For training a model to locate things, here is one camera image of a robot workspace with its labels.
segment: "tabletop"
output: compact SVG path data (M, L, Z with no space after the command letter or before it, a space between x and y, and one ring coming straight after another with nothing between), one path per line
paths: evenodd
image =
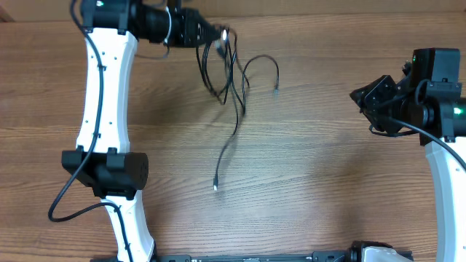
M434 261L433 182L419 138L368 131L349 93L381 75L402 77L413 49L466 50L458 12L213 18L239 35L250 65L248 112L234 128L231 101L203 87L192 49L134 61L128 102L133 152L149 156L143 204L160 255L244 255L343 250L353 240L388 242ZM0 23L0 261L88 261L117 252L104 209L65 223L47 211L69 174L82 123L86 50L70 22ZM141 41L138 54L160 57ZM466 82L462 59L460 81ZM209 74L224 83L211 55ZM235 79L241 82L236 72ZM95 204L75 183L56 216Z

